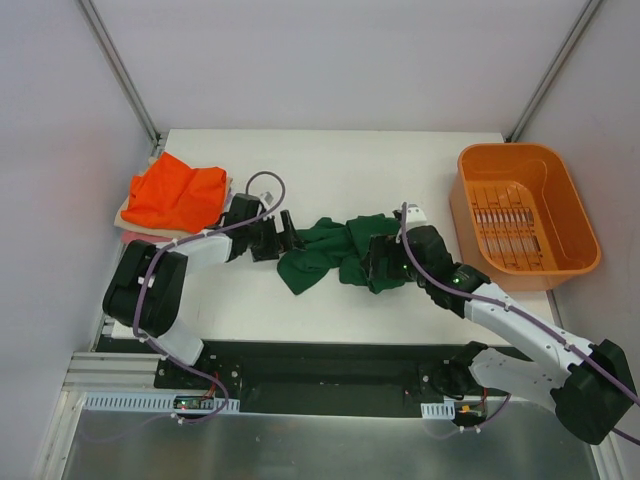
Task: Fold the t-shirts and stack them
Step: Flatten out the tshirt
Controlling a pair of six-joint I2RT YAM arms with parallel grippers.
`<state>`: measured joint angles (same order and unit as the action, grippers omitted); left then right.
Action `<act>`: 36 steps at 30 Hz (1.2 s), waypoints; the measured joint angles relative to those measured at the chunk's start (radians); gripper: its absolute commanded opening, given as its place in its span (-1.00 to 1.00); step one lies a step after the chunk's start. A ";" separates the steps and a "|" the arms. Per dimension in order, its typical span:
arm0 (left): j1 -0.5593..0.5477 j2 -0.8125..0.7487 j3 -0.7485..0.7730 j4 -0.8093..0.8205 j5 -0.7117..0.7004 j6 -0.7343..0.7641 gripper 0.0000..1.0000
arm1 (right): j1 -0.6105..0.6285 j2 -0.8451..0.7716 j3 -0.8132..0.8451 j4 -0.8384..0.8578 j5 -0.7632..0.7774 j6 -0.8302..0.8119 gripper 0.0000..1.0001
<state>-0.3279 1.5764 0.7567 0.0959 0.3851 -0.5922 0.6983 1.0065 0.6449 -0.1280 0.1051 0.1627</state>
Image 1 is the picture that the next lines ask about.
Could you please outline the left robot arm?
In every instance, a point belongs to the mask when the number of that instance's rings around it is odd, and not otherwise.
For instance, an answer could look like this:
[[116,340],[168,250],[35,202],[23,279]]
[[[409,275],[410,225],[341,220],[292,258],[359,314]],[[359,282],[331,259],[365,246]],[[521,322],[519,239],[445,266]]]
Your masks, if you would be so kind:
[[131,241],[107,287],[103,312],[178,360],[176,375],[188,388],[204,387],[211,377],[209,354],[203,340],[179,318],[185,278],[245,252],[260,262],[302,250],[304,242],[289,212],[281,211],[280,217],[278,230],[265,200],[237,194],[212,228],[161,246]]

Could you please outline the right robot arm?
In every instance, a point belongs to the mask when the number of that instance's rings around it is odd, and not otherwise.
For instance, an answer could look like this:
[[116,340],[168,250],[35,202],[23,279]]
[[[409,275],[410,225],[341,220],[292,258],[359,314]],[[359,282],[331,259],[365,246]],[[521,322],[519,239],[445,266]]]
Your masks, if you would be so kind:
[[452,360],[461,394],[483,387],[524,398],[555,414],[576,438],[600,444],[638,404],[624,350],[551,325],[515,302],[474,267],[456,262],[431,225],[375,235],[362,261],[373,280],[413,282],[439,307],[493,332],[524,354],[510,357],[478,342]]

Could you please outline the dark green t shirt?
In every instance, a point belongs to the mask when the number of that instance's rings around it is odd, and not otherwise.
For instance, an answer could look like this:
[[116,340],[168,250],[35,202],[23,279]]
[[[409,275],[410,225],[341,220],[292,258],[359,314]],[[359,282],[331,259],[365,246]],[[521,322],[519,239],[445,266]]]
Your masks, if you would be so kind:
[[373,294],[402,287],[403,279],[370,280],[361,265],[370,239],[395,235],[399,227],[398,220],[383,214],[358,216],[344,224],[322,217],[311,228],[298,232],[305,248],[285,253],[278,261],[277,272],[295,295],[316,285],[332,269],[338,271],[342,284],[366,287]]

